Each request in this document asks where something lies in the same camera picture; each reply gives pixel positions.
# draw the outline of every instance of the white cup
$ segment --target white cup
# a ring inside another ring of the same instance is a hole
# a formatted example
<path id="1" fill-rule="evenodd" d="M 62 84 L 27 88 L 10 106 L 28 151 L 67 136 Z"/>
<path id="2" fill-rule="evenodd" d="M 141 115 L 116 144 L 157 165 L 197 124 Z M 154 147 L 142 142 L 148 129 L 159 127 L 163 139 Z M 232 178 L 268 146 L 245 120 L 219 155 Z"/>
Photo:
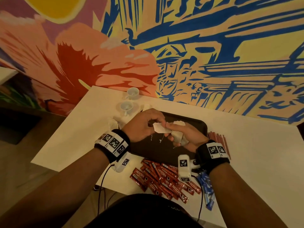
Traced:
<path id="1" fill-rule="evenodd" d="M 123 103 L 120 104 L 120 108 L 122 111 L 125 112 L 125 116 L 127 116 L 128 113 L 130 113 L 131 110 L 133 109 L 133 103 L 130 101 L 124 101 Z"/>
<path id="2" fill-rule="evenodd" d="M 134 100 L 137 98 L 137 96 L 139 95 L 139 89 L 136 88 L 136 87 L 131 87 L 131 88 L 128 88 L 127 90 L 127 96 L 125 99 L 131 99 L 131 100 Z"/>

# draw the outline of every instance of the person's left hand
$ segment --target person's left hand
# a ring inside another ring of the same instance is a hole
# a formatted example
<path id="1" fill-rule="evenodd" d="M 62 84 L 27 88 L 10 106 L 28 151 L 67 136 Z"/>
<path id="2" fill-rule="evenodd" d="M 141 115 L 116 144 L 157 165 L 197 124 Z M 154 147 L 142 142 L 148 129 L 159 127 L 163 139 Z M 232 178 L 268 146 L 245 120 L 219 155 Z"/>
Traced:
<path id="1" fill-rule="evenodd" d="M 151 108 L 136 114 L 135 117 L 122 128 L 122 131 L 127 134 L 131 142 L 139 142 L 155 133 L 154 128 L 148 126 L 148 122 L 151 119 L 156 119 L 163 127 L 166 126 L 165 116 L 162 112 Z"/>

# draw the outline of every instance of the forearm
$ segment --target forearm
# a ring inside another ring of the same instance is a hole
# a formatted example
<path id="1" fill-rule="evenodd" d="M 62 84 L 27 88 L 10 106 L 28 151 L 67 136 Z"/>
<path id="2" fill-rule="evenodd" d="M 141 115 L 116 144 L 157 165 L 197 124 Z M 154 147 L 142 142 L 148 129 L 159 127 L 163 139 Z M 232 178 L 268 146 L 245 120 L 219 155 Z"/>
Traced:
<path id="1" fill-rule="evenodd" d="M 210 180 L 228 228 L 287 227 L 228 163 L 213 169 Z"/>
<path id="2" fill-rule="evenodd" d="M 7 211 L 0 218 L 0 227 L 61 227 L 108 165 L 104 153 L 92 149 Z"/>

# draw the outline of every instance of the black shirt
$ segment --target black shirt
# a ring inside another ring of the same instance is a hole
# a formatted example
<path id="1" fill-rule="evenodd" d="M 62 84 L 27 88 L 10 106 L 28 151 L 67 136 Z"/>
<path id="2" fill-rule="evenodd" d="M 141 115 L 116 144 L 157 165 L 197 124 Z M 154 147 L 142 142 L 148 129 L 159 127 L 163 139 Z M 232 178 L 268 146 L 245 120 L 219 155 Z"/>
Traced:
<path id="1" fill-rule="evenodd" d="M 106 226 L 202 228 L 180 205 L 151 194 L 134 194 L 117 200 L 86 228 Z"/>

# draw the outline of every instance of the hibiscus flower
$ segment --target hibiscus flower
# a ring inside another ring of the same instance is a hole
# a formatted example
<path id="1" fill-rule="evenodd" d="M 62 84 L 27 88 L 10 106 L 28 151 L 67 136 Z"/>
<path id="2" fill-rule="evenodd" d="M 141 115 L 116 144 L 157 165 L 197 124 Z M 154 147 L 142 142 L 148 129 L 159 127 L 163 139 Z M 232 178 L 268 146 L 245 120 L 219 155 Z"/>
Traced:
<path id="1" fill-rule="evenodd" d="M 93 85 L 121 91 L 137 87 L 142 95 L 156 96 L 160 71 L 152 54 L 129 50 L 83 23 L 62 31 L 52 44 L 44 21 L 40 15 L 18 18 L 0 11 L 0 47 L 32 78 L 42 107 L 68 115 Z"/>

